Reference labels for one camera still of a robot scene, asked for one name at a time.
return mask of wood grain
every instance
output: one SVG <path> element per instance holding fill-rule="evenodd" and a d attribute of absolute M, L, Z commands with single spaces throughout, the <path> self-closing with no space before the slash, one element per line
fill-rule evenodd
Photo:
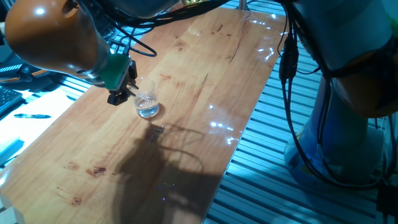
<path fill-rule="evenodd" d="M 132 53 L 161 111 L 90 88 L 1 173 L 26 223 L 200 223 L 277 60 L 284 17 L 232 9 L 156 28 Z"/>

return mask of glass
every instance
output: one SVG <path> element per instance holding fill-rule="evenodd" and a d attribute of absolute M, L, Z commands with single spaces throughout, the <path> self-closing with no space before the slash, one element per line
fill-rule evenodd
<path fill-rule="evenodd" d="M 138 90 L 134 90 L 136 97 L 134 104 L 139 116 L 143 118 L 153 117 L 159 112 L 159 103 L 155 94 L 155 83 L 148 78 L 138 78 L 136 80 Z"/>

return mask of desk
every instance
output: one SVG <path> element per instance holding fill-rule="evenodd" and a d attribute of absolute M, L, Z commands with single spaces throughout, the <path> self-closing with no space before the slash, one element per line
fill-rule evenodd
<path fill-rule="evenodd" d="M 284 18 L 232 9 L 159 27 L 131 54 L 158 116 L 90 88 L 0 172 L 26 223 L 200 223 L 277 60 Z"/>

